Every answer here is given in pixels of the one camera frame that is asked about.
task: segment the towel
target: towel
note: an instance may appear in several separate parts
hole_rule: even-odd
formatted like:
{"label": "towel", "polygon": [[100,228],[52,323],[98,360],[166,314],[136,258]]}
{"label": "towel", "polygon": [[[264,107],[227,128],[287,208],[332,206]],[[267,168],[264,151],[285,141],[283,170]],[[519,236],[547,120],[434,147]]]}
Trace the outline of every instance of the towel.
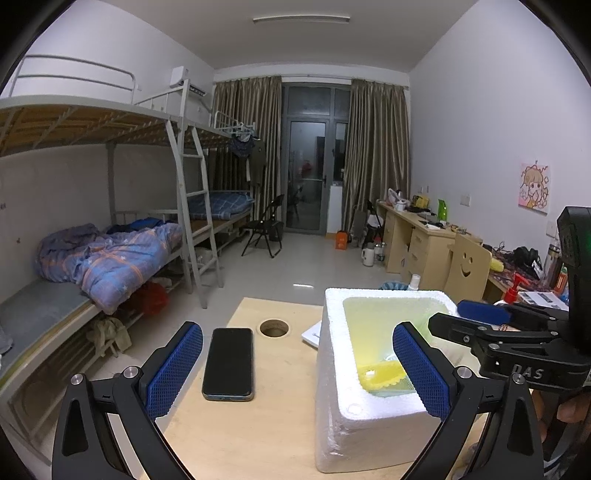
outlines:
{"label": "towel", "polygon": [[86,339],[95,344],[98,353],[109,340],[115,339],[115,344],[120,352],[125,352],[131,346],[131,338],[123,322],[115,317],[107,317],[95,320],[92,330],[86,332]]}

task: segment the box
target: box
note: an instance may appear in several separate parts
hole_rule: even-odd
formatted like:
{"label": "box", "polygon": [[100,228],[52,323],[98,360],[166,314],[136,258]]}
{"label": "box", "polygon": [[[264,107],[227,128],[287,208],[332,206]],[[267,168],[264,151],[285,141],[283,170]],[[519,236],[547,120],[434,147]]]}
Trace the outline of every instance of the box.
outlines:
{"label": "box", "polygon": [[412,462],[440,421],[416,392],[380,397],[363,389],[357,368],[394,353],[392,331],[411,321],[455,365],[478,371],[470,349],[433,338],[428,319],[457,314],[438,291],[326,290],[317,357],[316,468],[363,471]]}

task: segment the metal screw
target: metal screw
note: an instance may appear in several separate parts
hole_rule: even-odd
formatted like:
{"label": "metal screw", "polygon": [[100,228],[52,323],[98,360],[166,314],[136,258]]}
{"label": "metal screw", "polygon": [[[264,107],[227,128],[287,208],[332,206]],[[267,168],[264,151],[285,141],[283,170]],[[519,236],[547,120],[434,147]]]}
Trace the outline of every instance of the metal screw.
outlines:
{"label": "metal screw", "polygon": [[71,378],[70,383],[72,385],[80,385],[83,380],[84,380],[84,375],[76,374]]}
{"label": "metal screw", "polygon": [[525,378],[523,378],[523,375],[521,375],[521,374],[513,374],[513,375],[511,375],[511,379],[517,385],[523,385],[525,383]]}
{"label": "metal screw", "polygon": [[472,376],[472,370],[468,367],[457,367],[456,371],[460,378],[470,378]]}
{"label": "metal screw", "polygon": [[136,377],[138,373],[139,373],[138,367],[127,367],[125,370],[123,370],[123,376],[125,378]]}

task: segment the blue blanket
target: blue blanket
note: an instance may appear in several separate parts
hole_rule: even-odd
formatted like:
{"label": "blue blanket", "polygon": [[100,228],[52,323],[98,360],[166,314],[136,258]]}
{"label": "blue blanket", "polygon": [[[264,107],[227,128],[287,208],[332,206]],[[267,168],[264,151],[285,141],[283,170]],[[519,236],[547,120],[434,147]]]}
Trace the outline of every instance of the blue blanket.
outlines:
{"label": "blue blanket", "polygon": [[176,223],[112,235],[102,235],[91,223],[68,228],[41,241],[35,271],[46,280],[75,283],[112,314],[166,265],[182,234]]}
{"label": "blue blanket", "polygon": [[[209,200],[212,205],[213,220],[229,220],[232,215],[246,212],[254,200],[247,193],[240,192],[210,192]],[[205,195],[189,198],[189,214],[191,220],[206,220]]]}

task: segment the wooden chair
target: wooden chair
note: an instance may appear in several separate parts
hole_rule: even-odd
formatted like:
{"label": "wooden chair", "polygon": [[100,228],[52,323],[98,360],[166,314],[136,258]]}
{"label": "wooden chair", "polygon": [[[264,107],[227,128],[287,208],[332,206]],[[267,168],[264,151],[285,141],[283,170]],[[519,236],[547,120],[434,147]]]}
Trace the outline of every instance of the wooden chair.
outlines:
{"label": "wooden chair", "polygon": [[463,235],[456,235],[452,266],[443,291],[454,303],[482,301],[491,269],[492,254]]}

